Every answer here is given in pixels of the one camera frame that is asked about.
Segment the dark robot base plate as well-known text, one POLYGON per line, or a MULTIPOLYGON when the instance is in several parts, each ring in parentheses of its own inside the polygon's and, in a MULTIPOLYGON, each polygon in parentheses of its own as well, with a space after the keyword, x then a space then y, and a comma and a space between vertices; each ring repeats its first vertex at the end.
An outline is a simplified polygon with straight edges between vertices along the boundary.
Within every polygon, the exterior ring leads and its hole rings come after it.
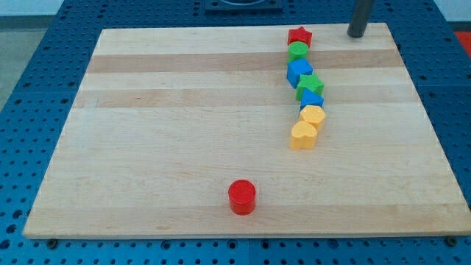
POLYGON ((283 0, 205 0, 205 12, 281 11, 283 0))

